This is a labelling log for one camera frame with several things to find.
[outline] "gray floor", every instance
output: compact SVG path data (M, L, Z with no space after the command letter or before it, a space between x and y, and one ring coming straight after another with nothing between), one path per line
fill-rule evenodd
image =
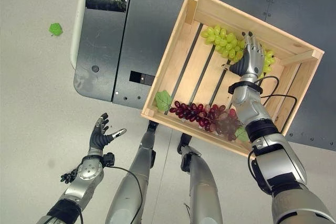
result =
M74 168L88 149L97 117L107 111L125 136L111 143L116 165L129 167L147 121L140 110L80 96L69 61L77 0L2 0L0 222L35 223L66 186L59 175ZM51 37L50 23L64 33ZM189 177L176 152L180 133L159 126L143 223L188 223ZM226 223L272 223L271 199L251 178L246 158L193 139L216 179ZM308 186L336 216L336 152L291 144L308 174ZM83 213L85 223L104 223L124 173L106 170Z

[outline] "black cable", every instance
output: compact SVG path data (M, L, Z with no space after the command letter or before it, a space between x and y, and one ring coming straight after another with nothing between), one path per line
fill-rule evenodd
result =
M274 92L277 90L277 88L279 86L279 83L280 83L280 80L279 80L278 77L276 77L276 76L265 76L265 77L260 78L259 80L256 80L254 83L260 82L260 81L262 81L264 79L267 79L267 78L273 78L273 79L276 79L276 81L277 81L277 84L275 85L275 87L274 87L274 89L273 89L273 91L271 93L271 95L273 95ZM270 97L267 98L267 100L264 102L263 106L265 106L265 104L268 102L269 99L270 99Z
M248 166L248 169L249 169L249 171L250 171L252 177L254 178L255 181L257 181L256 176L253 174L252 169L251 169L251 165L250 165L250 158L251 158L252 153L253 153L253 151L251 151L251 152L248 154L248 157L247 157L247 166Z
M290 112L289 112L289 114L288 114L288 117L287 117L287 119L286 119L286 121L285 121L285 123L284 123L284 125L283 125L283 127L282 127L282 129L281 129L281 133L284 131L284 128L285 128L285 125L288 123L288 120L289 120L289 118L290 118L290 116L292 115L292 113L293 113L293 110L294 110L294 108L295 108L295 106L296 106L296 104L297 104L297 102L298 102L298 99L296 98L296 97L294 97L294 96L292 96L292 95L288 95L288 94L271 94L271 95L266 95L266 96L264 96L264 97L261 97L261 98L265 98L265 97L290 97L290 98L293 98L294 99L294 104L293 104L293 106L292 106L292 109L290 110Z
M135 213L135 215L134 215L134 217L133 217L133 219L132 219L132 221L131 221L131 224L132 224L132 223L134 222L136 216L138 215L138 213L139 213L139 211L140 211L140 209L141 209L141 206L142 206L142 202L143 202L142 191L141 191L141 187L140 187L139 180L138 180L138 178L136 177L136 175L135 175L134 173L132 173L131 171L129 171L129 170L125 169L125 168L117 167L117 166L106 166L106 167L108 167L108 168L115 168L115 169L124 170L125 172L130 173L130 174L135 178L136 183L138 183L138 187L139 187L139 191L140 191L140 196L141 196L141 202L140 202L140 206L139 206L138 209L137 209L137 212Z
M183 203L185 205L185 208L187 209L188 215L189 215L189 219L191 219L190 216L190 206L188 206L186 203Z

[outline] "screw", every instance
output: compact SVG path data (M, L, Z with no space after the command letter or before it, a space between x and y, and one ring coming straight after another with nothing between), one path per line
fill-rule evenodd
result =
M97 72L99 71L99 67L96 66L96 65L92 66L91 69L92 69L92 71L95 72L95 73L97 73Z

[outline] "black bracket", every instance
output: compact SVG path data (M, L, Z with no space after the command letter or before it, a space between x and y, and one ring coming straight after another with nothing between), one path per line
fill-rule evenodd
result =
M255 91L259 92L259 94L262 94L262 88L258 85L256 85L253 82L250 81L240 81L240 82L236 82L234 84L232 84L229 89L228 92L229 94L233 94L233 92L235 91L236 88L240 87L240 86L249 86L250 88L254 89Z

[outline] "wooden crate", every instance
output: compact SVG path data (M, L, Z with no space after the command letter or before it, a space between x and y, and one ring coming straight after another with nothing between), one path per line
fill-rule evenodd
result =
M200 36L201 31L215 25L225 27L236 36L242 31L252 31L264 48L275 52L276 63L269 75L280 79L276 94L294 95L298 99L286 124L293 100L272 97L266 104L275 125L279 130L283 128L283 134L288 131L324 52L219 0L184 0L142 116L247 155L251 150L250 143L239 139L230 142L223 136L200 129L196 122L183 122L174 113L165 114L156 107L155 94L162 90L167 90L174 100L185 103L207 104L212 101L213 104L230 106L228 87L238 82L239 76L221 68L227 60L214 51L213 45L206 45ZM270 94L275 84L275 80L265 79L261 84L263 95Z

